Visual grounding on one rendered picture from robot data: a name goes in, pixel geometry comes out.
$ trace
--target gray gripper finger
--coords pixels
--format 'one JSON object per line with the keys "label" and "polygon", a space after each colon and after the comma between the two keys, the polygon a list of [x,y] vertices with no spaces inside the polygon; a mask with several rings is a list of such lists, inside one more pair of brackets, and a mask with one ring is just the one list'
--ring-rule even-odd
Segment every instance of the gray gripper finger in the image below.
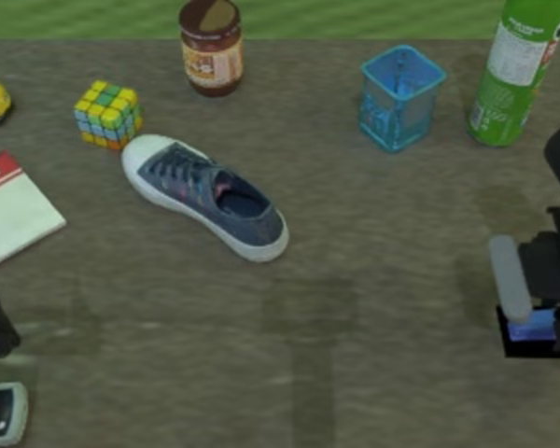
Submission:
{"label": "gray gripper finger", "polygon": [[516,243],[508,235],[495,235],[489,240],[489,254],[504,316],[513,323],[527,322],[533,304]]}

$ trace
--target green bottle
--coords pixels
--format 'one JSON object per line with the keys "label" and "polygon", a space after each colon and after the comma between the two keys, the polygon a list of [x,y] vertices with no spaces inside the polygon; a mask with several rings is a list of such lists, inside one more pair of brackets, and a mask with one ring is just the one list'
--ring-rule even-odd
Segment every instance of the green bottle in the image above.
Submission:
{"label": "green bottle", "polygon": [[560,41],[560,0],[507,0],[489,53],[469,134],[491,147],[521,136]]}

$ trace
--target white booklet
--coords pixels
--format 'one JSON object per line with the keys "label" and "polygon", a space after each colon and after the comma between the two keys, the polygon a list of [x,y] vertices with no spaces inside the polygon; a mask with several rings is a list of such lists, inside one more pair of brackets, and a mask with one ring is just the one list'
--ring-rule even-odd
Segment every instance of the white booklet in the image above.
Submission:
{"label": "white booklet", "polygon": [[17,161],[0,152],[0,262],[65,225]]}

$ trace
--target green background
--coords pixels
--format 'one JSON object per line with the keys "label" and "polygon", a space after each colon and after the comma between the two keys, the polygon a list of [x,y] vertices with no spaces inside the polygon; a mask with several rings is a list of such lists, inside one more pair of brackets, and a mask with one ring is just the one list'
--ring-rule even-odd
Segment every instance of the green background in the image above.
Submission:
{"label": "green background", "polygon": [[[236,0],[249,38],[492,38],[504,0]],[[2,0],[0,38],[170,38],[181,0]]]}

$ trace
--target brown jar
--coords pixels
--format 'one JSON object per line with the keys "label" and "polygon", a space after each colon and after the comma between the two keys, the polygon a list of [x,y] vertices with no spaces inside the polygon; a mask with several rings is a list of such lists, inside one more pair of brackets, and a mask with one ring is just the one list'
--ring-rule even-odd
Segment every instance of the brown jar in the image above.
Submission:
{"label": "brown jar", "polygon": [[235,91],[243,77],[238,7],[229,0],[190,0],[178,22],[189,84],[210,97]]}

